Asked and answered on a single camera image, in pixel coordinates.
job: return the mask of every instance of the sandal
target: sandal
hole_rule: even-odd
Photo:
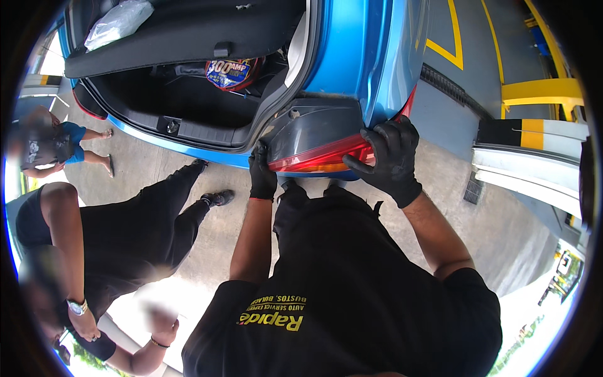
[[[107,157],[109,157],[109,177],[114,178],[115,170],[113,170],[113,159],[111,158],[111,155],[108,155]]]

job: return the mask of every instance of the wristwatch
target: wristwatch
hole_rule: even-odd
[[[84,299],[83,303],[67,300],[67,305],[69,306],[69,310],[71,310],[75,315],[84,315],[84,313],[88,310],[88,303],[86,302],[86,299]]]

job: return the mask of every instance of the rapide logo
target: rapide logo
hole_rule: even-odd
[[[241,313],[237,325],[271,325],[284,327],[288,331],[298,331],[302,325],[303,315],[288,315],[289,311],[302,311],[307,298],[302,296],[264,296],[253,300],[246,312]],[[247,313],[248,311],[274,311],[272,313]]]
[[[259,325],[273,325],[287,328],[289,331],[298,331],[302,324],[303,315],[300,315],[295,319],[293,315],[280,315],[279,312],[273,314],[258,314],[258,313],[241,313],[239,317],[238,325],[249,325],[250,323],[257,323]]]

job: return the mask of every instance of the blue car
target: blue car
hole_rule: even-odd
[[[411,110],[428,0],[150,2],[134,34],[92,51],[118,0],[72,1],[59,29],[82,110],[139,139],[239,168],[262,139],[279,174],[353,180],[343,155],[374,161],[358,130]]]

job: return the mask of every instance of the plastic bag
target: plastic bag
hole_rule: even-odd
[[[84,46],[92,51],[134,34],[154,10],[147,0],[126,0],[114,6],[94,24]]]

